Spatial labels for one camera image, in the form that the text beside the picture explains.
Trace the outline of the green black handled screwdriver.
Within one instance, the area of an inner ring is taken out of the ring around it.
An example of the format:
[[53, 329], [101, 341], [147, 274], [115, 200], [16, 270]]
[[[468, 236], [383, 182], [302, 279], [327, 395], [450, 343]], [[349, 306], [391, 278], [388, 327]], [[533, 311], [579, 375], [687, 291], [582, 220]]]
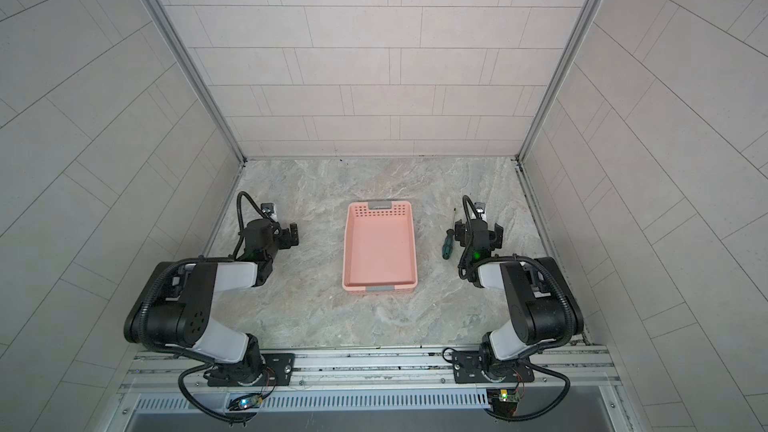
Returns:
[[453, 209], [453, 217], [452, 217], [452, 224], [449, 226], [449, 228], [446, 230], [446, 236], [443, 240], [443, 244], [441, 247], [441, 256], [443, 260], [449, 260], [452, 256], [453, 250], [454, 250], [454, 242], [455, 242], [455, 218], [456, 218], [457, 209]]

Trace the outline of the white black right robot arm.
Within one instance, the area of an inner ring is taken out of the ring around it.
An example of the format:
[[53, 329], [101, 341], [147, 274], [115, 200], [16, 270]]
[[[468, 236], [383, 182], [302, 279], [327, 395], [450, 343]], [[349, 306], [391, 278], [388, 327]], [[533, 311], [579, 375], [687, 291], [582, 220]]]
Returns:
[[504, 293], [508, 319], [483, 336], [473, 366], [490, 382], [527, 379], [519, 368], [530, 356], [568, 344], [584, 319], [557, 262], [551, 257], [499, 256], [503, 228], [478, 218], [459, 220], [454, 238], [462, 248], [459, 277]]

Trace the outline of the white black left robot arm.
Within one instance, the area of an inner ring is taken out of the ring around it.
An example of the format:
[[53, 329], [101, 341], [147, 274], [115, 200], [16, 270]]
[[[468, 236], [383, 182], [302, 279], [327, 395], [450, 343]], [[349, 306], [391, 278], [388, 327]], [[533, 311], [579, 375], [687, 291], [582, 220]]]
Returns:
[[245, 249], [237, 258], [159, 263], [128, 313], [124, 338], [203, 363], [210, 387], [287, 386], [295, 356], [264, 354], [254, 335], [218, 322], [211, 309], [218, 293], [264, 285], [277, 252], [299, 244], [298, 226], [256, 219], [239, 232], [238, 244]]

